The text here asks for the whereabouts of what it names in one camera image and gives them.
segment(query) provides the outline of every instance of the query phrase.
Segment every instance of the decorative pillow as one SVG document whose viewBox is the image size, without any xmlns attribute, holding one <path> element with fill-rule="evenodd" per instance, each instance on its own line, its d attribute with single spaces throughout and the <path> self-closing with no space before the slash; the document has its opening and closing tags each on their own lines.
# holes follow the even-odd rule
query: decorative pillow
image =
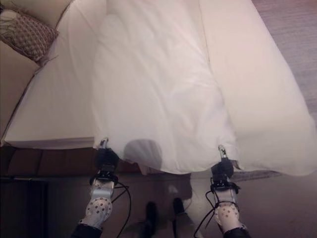
<svg viewBox="0 0 317 238">
<path fill-rule="evenodd" d="M 0 15 L 0 35 L 20 54 L 38 62 L 47 55 L 58 32 L 30 16 L 4 10 Z"/>
<path fill-rule="evenodd" d="M 0 0 L 4 8 L 21 11 L 55 28 L 72 0 Z"/>
</svg>

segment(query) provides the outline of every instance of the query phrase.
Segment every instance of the black cable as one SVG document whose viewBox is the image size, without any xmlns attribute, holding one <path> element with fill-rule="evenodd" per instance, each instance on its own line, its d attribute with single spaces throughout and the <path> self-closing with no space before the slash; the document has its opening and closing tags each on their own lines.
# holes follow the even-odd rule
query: black cable
<svg viewBox="0 0 317 238">
<path fill-rule="evenodd" d="M 130 192 L 129 192 L 128 187 L 125 186 L 124 184 L 120 183 L 120 182 L 118 182 L 118 184 L 120 184 L 120 185 L 125 189 L 124 192 L 127 192 L 127 193 L 128 193 L 128 196 L 129 196 L 129 213 L 128 213 L 127 219 L 125 220 L 125 222 L 124 222 L 124 224 L 123 224 L 123 226 L 122 226 L 122 228 L 121 228 L 121 230 L 120 230 L 120 232 L 119 232 L 119 234 L 117 235 L 116 238 L 119 238 L 119 236 L 121 235 L 121 233 L 123 232 L 125 226 L 127 225 L 128 221 L 129 221 L 129 218 L 130 218 L 130 215 L 131 215 L 131 205 L 132 205 L 131 194 L 130 194 Z"/>
<path fill-rule="evenodd" d="M 115 200 L 117 200 L 119 197 L 121 197 L 127 190 L 124 190 L 121 194 L 119 194 L 114 200 L 112 200 L 111 202 L 114 203 Z"/>
<path fill-rule="evenodd" d="M 211 215 L 209 221 L 207 222 L 207 224 L 205 225 L 205 229 L 207 228 L 207 226 L 209 225 L 209 222 L 212 220 L 213 216 L 214 216 L 214 212 L 215 210 L 213 211 L 213 214 Z"/>
<path fill-rule="evenodd" d="M 214 211 L 214 208 L 212 208 L 212 209 L 205 215 L 205 217 L 202 219 L 202 221 L 199 223 L 198 227 L 197 227 L 196 230 L 195 230 L 194 238 L 199 238 L 199 237 L 196 236 L 197 232 L 199 231 L 199 228 L 202 226 L 202 224 L 203 224 L 203 222 L 205 221 L 205 219 L 207 218 L 207 216 L 209 216 L 209 214 L 210 214 L 211 212 L 213 212 L 213 211 Z"/>
<path fill-rule="evenodd" d="M 210 205 L 212 206 L 212 208 L 214 208 L 212 202 L 211 202 L 211 201 L 209 200 L 209 198 L 208 198 L 208 194 L 211 193 L 211 192 L 212 192 L 212 191 L 206 192 L 206 193 L 205 193 L 205 197 L 206 197 L 206 199 L 208 200 L 208 202 L 210 203 Z"/>
</svg>

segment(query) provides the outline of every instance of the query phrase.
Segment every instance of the black sleeve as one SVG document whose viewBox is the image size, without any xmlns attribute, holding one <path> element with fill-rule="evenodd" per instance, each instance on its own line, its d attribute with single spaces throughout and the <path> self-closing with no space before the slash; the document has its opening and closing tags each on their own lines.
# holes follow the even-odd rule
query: black sleeve
<svg viewBox="0 0 317 238">
<path fill-rule="evenodd" d="M 243 228 L 235 228 L 227 231 L 223 238 L 251 238 L 248 231 Z"/>
<path fill-rule="evenodd" d="M 102 231 L 84 224 L 78 224 L 71 238 L 100 238 Z"/>
</svg>

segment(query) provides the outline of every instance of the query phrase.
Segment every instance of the patterned pillow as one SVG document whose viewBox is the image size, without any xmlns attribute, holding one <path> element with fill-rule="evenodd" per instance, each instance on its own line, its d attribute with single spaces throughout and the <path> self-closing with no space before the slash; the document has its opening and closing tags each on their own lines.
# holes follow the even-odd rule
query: patterned pillow
<svg viewBox="0 0 317 238">
<path fill-rule="evenodd" d="M 58 32 L 30 16 L 4 10 L 0 15 L 0 35 L 20 54 L 39 62 L 48 54 Z"/>
</svg>

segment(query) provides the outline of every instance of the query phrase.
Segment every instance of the floor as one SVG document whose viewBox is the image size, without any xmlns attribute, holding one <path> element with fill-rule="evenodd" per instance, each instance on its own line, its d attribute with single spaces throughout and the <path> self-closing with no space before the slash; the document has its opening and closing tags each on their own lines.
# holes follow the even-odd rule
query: floor
<svg viewBox="0 0 317 238">
<path fill-rule="evenodd" d="M 129 225 L 144 218 L 145 206 L 154 201 L 158 206 L 159 233 L 155 237 L 172 237 L 172 201 L 184 200 L 186 212 L 198 224 L 210 205 L 205 192 L 210 186 L 209 171 L 192 175 L 129 175 L 120 181 L 130 187 L 132 214 Z M 252 237 L 315 238 L 317 237 L 317 173 L 306 177 L 276 176 L 239 181 L 242 188 L 238 204 L 242 221 Z M 51 181 L 49 185 L 49 237 L 68 238 L 76 223 L 84 216 L 90 199 L 88 178 Z M 114 238 L 128 211 L 128 197 L 113 205 L 113 213 L 104 224 L 103 238 Z M 221 238 L 215 221 L 202 229 L 205 238 Z"/>
</svg>

